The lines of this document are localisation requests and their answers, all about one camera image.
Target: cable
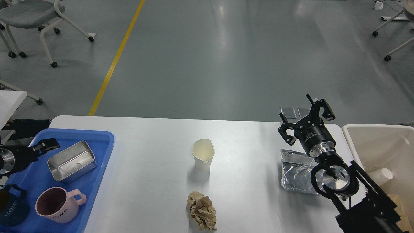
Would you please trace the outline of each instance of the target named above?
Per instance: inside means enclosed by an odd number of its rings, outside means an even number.
[[[381,0],[373,0],[373,1],[374,2],[382,2],[385,5],[389,5],[391,7],[391,9],[393,9],[394,11],[399,12],[399,10],[394,9],[390,4],[386,3],[385,0],[382,0],[382,1]],[[393,2],[402,2],[402,0],[390,0],[390,1],[393,1]]]

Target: white bin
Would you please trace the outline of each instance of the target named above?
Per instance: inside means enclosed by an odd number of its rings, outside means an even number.
[[[366,172],[386,167],[394,175],[381,188],[399,195],[414,226],[414,128],[380,124],[348,124],[342,128],[354,159]]]

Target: mug handle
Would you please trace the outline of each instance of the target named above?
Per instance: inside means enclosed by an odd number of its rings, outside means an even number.
[[[8,191],[10,190],[10,188],[14,188],[15,190],[19,190],[19,191],[20,191],[20,196],[19,196],[19,198],[24,199],[24,198],[26,197],[27,191],[26,191],[26,190],[24,190],[24,189],[19,188],[19,187],[18,187],[17,185],[15,185],[15,184],[8,184],[8,185],[6,185],[6,186],[3,188],[3,190],[8,192]]]
[[[69,197],[73,197],[73,196],[75,196],[75,195],[79,195],[80,197],[81,197],[81,199],[79,199],[79,200],[76,200],[76,203],[77,203],[77,205],[78,206],[80,206],[80,205],[82,205],[83,203],[85,203],[86,202],[86,196],[83,194],[83,193],[81,193],[80,191],[79,191],[79,189],[74,189],[74,190],[72,190],[72,191],[70,191],[70,192],[68,192],[67,193],[67,195],[69,196]]]

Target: white paper cup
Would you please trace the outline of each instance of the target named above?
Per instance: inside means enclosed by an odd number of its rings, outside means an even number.
[[[368,173],[369,177],[374,180],[374,182],[381,186],[385,184],[388,180],[392,179],[394,175],[388,168],[381,168],[378,170],[375,170],[373,172]]]
[[[193,145],[193,156],[198,169],[206,171],[210,169],[214,156],[214,146],[209,139],[200,139]]]

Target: crumpled brown paper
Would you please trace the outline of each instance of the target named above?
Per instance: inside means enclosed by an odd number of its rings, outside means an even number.
[[[188,195],[187,202],[190,207],[190,217],[195,219],[200,230],[217,230],[216,209],[209,197],[193,191]]]
[[[395,211],[401,217],[401,220],[397,222],[397,226],[402,231],[413,232],[413,229],[410,226],[410,222],[408,221],[408,217],[405,214],[404,209],[402,207],[402,203],[401,203],[400,197],[398,195],[392,195],[392,194],[388,194],[388,196],[397,205],[397,208],[395,208]]]

